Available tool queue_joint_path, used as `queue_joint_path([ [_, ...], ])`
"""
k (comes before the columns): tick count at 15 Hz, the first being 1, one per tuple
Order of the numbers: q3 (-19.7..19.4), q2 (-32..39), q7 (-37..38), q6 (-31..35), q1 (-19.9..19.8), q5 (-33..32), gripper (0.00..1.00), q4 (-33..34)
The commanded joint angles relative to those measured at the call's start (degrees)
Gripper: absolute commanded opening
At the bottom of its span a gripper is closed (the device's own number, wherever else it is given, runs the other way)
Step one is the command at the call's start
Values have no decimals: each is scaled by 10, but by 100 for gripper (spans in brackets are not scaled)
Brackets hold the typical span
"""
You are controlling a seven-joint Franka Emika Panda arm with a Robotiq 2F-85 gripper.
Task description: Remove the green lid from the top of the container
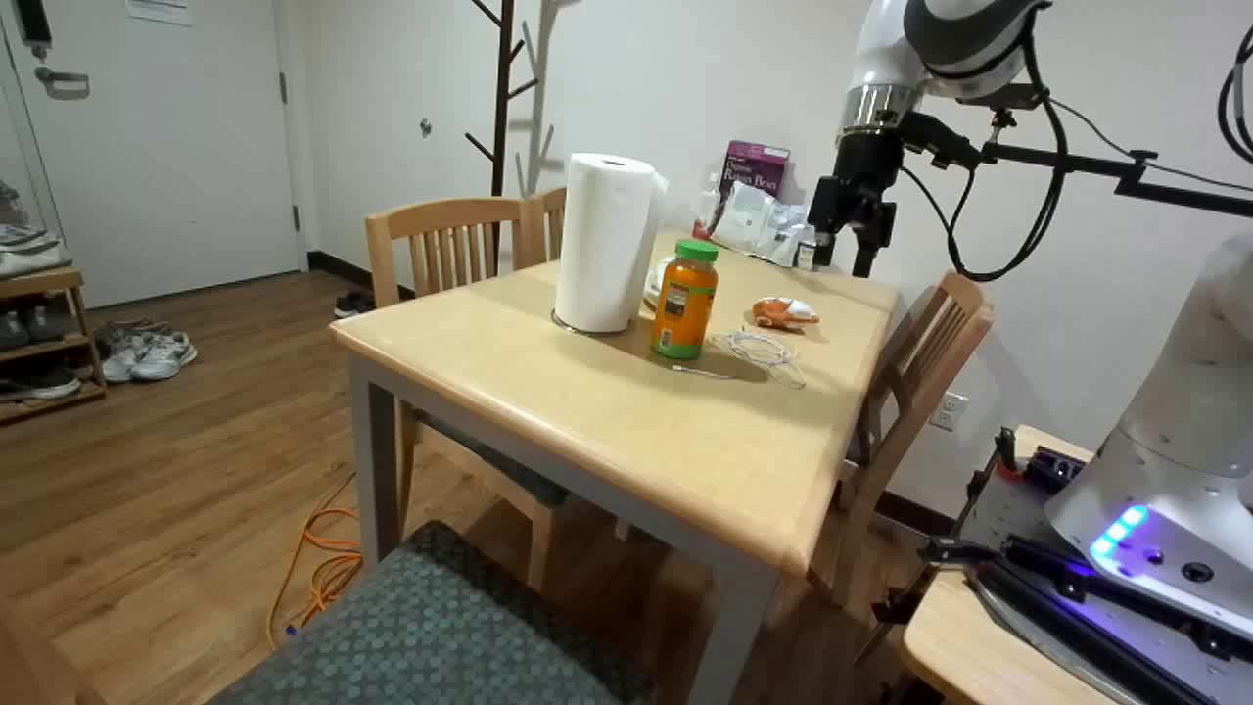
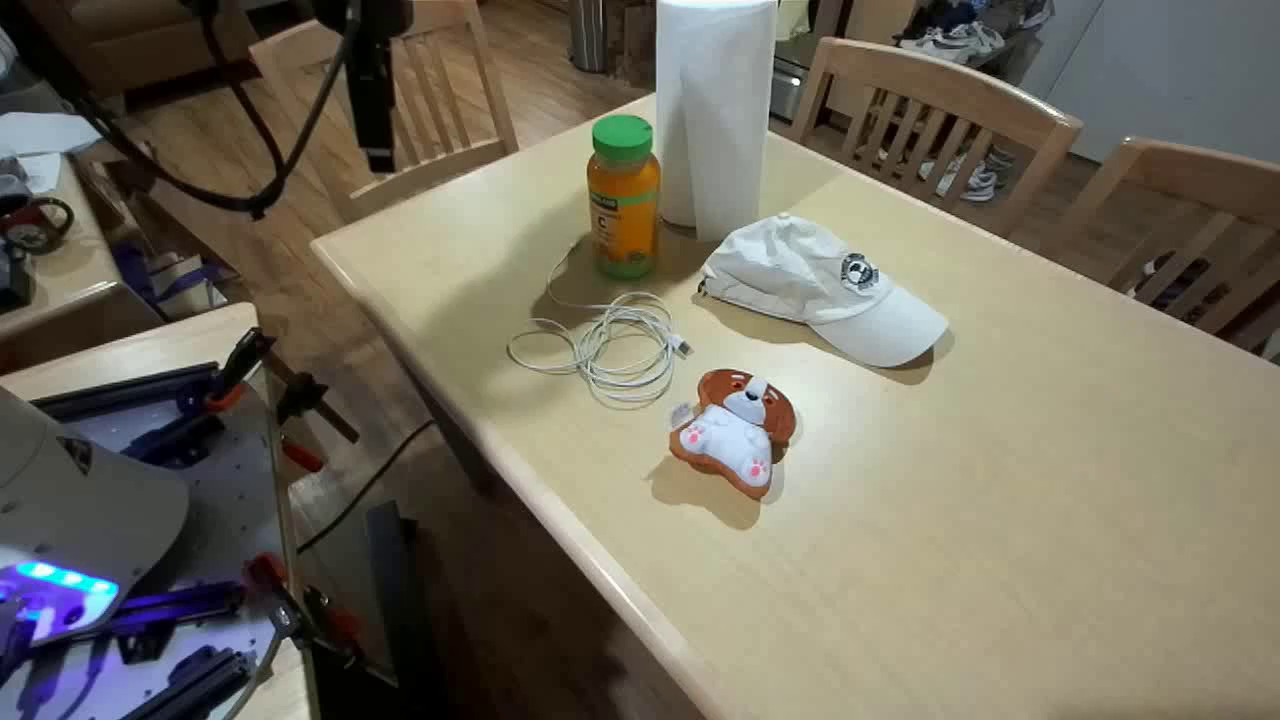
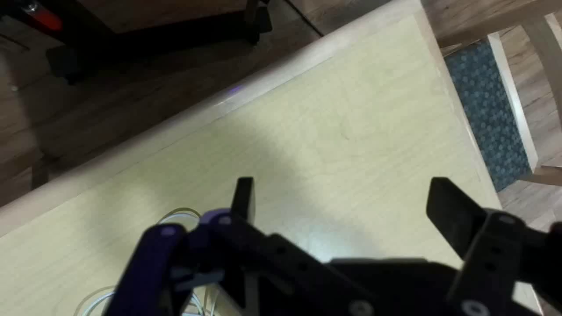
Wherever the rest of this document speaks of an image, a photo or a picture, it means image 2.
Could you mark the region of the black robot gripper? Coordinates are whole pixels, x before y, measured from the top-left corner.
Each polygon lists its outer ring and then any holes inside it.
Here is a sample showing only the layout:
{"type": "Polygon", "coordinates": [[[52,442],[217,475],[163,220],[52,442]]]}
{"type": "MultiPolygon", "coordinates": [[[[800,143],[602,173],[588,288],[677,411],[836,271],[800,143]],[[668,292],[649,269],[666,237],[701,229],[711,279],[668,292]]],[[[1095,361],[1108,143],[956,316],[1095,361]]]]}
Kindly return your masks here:
{"type": "Polygon", "coordinates": [[[344,36],[344,78],[357,122],[357,143],[373,173],[391,173],[391,40],[409,32],[413,0],[311,0],[311,13],[324,29],[344,36]]]}

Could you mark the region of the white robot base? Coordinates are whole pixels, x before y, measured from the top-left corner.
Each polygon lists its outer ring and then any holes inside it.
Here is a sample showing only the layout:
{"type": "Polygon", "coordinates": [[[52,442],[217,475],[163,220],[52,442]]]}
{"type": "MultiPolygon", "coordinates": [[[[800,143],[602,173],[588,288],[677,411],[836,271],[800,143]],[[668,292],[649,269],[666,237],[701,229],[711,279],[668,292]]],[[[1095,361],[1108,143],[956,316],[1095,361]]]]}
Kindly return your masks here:
{"type": "Polygon", "coordinates": [[[101,627],[170,555],[189,486],[0,391],[0,594],[31,646],[101,627]]]}

